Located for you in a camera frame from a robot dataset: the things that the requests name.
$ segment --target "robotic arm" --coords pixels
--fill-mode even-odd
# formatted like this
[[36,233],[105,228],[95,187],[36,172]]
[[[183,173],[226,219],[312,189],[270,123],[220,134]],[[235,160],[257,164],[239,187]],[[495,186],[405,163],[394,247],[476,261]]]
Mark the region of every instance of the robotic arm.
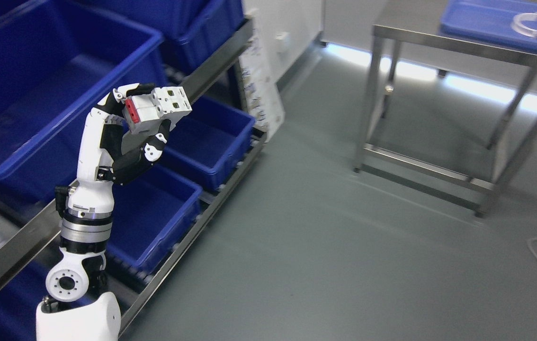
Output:
[[[182,87],[128,84],[89,112],[81,139],[77,186],[56,187],[63,259],[45,280],[49,296],[37,306],[37,341],[116,341],[121,313],[106,286],[104,252],[113,223],[113,183],[126,184],[161,157],[169,133],[191,112]],[[123,123],[147,138],[121,151]],[[85,294],[96,300],[71,308]]]

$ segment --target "epoxy floor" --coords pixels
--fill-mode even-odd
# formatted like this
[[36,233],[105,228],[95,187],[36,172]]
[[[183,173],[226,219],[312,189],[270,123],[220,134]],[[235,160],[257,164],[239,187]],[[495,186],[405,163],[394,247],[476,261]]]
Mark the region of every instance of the epoxy floor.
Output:
[[[481,175],[505,105],[403,72],[377,139]],[[284,125],[122,340],[537,340],[537,146],[485,219],[355,174],[365,80],[312,54],[282,90]]]

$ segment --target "white arch-shaped piece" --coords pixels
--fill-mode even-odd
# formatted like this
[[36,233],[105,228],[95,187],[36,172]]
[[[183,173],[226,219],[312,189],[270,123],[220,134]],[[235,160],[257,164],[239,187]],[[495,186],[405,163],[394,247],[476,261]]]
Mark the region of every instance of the white arch-shaped piece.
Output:
[[537,21],[537,12],[517,14],[513,18],[513,22],[510,25],[511,28],[513,28],[513,30],[515,30],[517,33],[528,37],[537,37],[537,30],[525,26],[523,24],[524,21]]

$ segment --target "metal shelf rail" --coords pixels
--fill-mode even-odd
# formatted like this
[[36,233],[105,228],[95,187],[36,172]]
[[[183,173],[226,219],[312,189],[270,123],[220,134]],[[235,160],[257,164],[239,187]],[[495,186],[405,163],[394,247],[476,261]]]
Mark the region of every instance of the metal shelf rail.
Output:
[[[238,62],[238,57],[247,47],[247,41],[251,38],[253,22],[246,19],[242,26],[217,49],[205,63],[200,65],[193,73],[187,76],[180,86],[184,87],[191,103],[209,89],[223,72]],[[169,275],[176,263],[190,248],[192,242],[197,239],[199,233],[216,214],[222,203],[226,200],[235,186],[247,173],[250,166],[258,157],[260,150],[266,142],[266,132],[255,129],[251,149],[242,160],[239,168],[232,174],[221,192],[207,202],[199,220],[193,225],[179,246],[175,248],[164,265],[150,279],[145,289],[138,294],[130,307],[122,317],[121,332],[130,325],[140,309],[149,301],[159,285]],[[39,214],[18,231],[2,248],[0,248],[0,290],[13,279],[32,259],[35,258],[46,246],[50,244],[59,233],[59,216],[55,212],[54,201],[49,203]]]

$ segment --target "white wall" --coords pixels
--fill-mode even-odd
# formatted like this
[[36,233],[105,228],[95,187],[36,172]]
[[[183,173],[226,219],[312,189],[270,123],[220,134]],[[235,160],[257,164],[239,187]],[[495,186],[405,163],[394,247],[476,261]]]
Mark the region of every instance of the white wall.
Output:
[[[260,39],[266,48],[270,73],[277,81],[304,52],[322,28],[323,0],[243,0],[245,13],[252,9]],[[279,51],[276,36],[290,33],[289,48]]]
[[[325,0],[323,40],[372,50],[372,25],[388,0]],[[385,54],[390,54],[386,45]],[[467,73],[517,86],[525,67],[420,45],[404,44],[401,57],[421,64]],[[537,80],[532,90],[537,91]]]

